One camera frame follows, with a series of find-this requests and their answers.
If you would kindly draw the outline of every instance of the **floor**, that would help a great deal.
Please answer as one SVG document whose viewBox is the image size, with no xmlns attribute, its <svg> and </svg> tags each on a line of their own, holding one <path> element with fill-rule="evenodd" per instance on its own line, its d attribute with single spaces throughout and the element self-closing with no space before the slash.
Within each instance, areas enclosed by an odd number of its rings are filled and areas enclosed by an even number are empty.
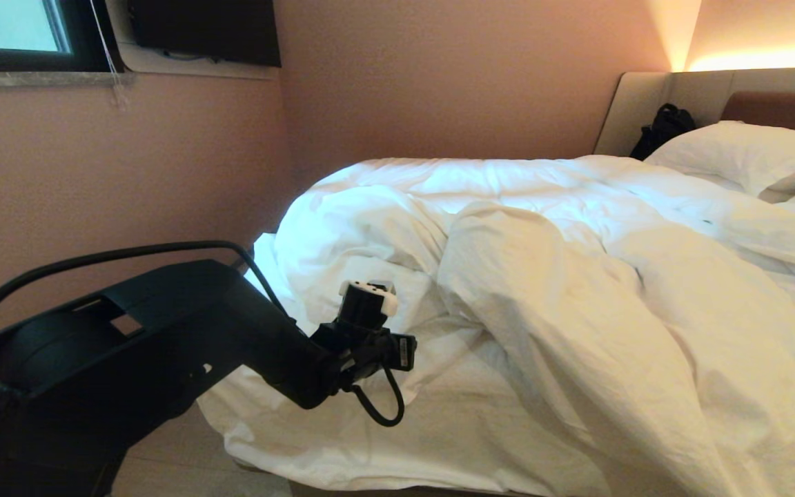
<svg viewBox="0 0 795 497">
<path fill-rule="evenodd" d="M 112 497 L 334 497 L 344 493 L 298 485 L 241 468 L 198 406 L 136 444 L 119 471 Z M 461 491 L 414 488 L 352 491 L 351 497 L 462 497 Z"/>
</svg>

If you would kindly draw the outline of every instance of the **television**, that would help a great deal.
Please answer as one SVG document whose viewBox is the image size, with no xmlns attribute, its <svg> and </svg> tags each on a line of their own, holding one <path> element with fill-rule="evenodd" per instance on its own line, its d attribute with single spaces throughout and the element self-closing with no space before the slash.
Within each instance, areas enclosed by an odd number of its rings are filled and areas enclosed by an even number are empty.
<svg viewBox="0 0 795 497">
<path fill-rule="evenodd" d="M 128 0 L 141 47 L 281 67 L 274 0 Z"/>
</svg>

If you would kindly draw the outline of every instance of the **robotic arm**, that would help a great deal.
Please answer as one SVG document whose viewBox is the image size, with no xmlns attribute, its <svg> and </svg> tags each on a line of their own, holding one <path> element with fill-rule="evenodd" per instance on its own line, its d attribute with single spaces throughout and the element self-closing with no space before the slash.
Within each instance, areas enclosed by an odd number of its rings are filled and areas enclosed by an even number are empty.
<svg viewBox="0 0 795 497">
<path fill-rule="evenodd" d="M 149 271 L 0 331 L 0 497 L 109 494 L 129 447 L 241 364 L 304 409 L 343 390 L 381 425 L 400 422 L 404 404 L 391 370 L 413 368 L 416 341 L 382 327 L 397 309 L 386 283 L 345 283 L 337 318 L 311 337 L 284 312 L 252 257 L 229 242 L 70 259 L 18 277 L 4 295 L 0 289 L 0 301 L 82 265 L 216 246 L 239 252 L 271 300 L 239 271 L 201 260 Z M 139 329 L 117 329 L 112 321 L 123 315 Z M 380 369 L 397 397 L 394 419 L 355 384 Z"/>
</svg>

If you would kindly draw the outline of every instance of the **black bag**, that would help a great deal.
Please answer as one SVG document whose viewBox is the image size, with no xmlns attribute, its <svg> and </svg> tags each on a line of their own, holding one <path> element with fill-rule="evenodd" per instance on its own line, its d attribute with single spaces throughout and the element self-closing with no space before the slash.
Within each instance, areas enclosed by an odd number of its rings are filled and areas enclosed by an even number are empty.
<svg viewBox="0 0 795 497">
<path fill-rule="evenodd" d="M 688 110 L 678 109 L 674 104 L 665 104 L 658 110 L 652 126 L 643 126 L 642 129 L 643 136 L 634 151 L 631 151 L 631 157 L 637 160 L 649 157 L 669 139 L 695 129 L 695 121 Z"/>
</svg>

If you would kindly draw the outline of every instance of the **pink wall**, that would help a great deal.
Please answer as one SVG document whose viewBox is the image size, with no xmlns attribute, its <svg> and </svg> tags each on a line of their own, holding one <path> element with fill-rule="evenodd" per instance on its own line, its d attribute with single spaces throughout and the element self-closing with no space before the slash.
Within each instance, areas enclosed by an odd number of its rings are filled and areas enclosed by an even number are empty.
<svg viewBox="0 0 795 497">
<path fill-rule="evenodd" d="M 688 70 L 795 67 L 795 0 L 701 0 Z"/>
<path fill-rule="evenodd" d="M 275 7 L 303 186 L 389 155 L 588 154 L 621 73 L 671 69 L 647 0 Z"/>
<path fill-rule="evenodd" d="M 0 90 L 0 284 L 75 255 L 249 243 L 277 226 L 291 195 L 278 81 L 143 75 L 127 95 L 123 113 L 105 88 Z M 0 327 L 160 264 L 42 281 L 4 304 Z"/>
</svg>

